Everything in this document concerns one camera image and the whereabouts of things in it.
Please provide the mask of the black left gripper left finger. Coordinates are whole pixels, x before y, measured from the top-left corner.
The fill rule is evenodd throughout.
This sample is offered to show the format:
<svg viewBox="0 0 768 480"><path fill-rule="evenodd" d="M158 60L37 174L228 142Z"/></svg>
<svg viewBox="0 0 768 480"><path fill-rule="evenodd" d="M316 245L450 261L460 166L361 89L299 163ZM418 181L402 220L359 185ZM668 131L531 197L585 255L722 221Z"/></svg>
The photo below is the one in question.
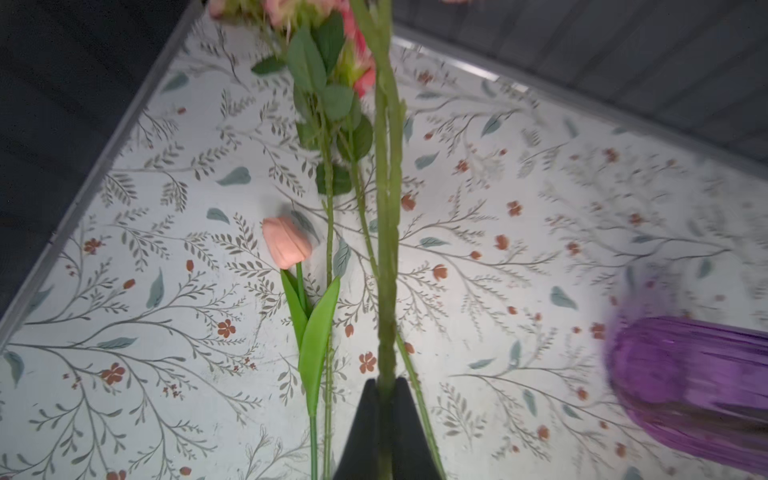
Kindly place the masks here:
<svg viewBox="0 0 768 480"><path fill-rule="evenodd" d="M334 480L377 477L380 404L376 381L366 381Z"/></svg>

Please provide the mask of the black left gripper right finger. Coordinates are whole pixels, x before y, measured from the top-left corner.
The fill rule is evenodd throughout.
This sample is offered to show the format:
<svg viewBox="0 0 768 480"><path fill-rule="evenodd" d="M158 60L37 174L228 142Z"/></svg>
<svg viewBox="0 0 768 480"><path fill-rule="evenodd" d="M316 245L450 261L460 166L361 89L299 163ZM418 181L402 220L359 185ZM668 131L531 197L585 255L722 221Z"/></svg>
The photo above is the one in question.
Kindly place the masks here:
<svg viewBox="0 0 768 480"><path fill-rule="evenodd" d="M395 480L439 480L407 380L398 377L392 404L392 468Z"/></svg>

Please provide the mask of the pink tulip stem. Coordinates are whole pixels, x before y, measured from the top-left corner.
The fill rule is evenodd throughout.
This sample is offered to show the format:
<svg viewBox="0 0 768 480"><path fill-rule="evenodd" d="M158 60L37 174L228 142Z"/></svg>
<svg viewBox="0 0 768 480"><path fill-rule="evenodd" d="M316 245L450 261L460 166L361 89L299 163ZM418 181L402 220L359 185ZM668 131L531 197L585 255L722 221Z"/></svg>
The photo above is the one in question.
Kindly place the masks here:
<svg viewBox="0 0 768 480"><path fill-rule="evenodd" d="M299 353L298 372L306 393L310 429L310 477L318 479L317 412L331 329L340 292L340 280L331 281L316 304L306 293L303 263L312 254L312 245L295 224L284 217L262 222L262 234L271 258L279 268Z"/></svg>

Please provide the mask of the blue purple glass vase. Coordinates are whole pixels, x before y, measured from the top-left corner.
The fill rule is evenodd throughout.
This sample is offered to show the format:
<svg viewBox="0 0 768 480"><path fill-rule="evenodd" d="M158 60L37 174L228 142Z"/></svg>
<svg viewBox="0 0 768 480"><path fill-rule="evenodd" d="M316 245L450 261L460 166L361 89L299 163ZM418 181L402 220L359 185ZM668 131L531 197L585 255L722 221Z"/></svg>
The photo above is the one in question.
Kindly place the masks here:
<svg viewBox="0 0 768 480"><path fill-rule="evenodd" d="M608 343L611 389L659 443L767 473L767 335L684 317L623 322Z"/></svg>

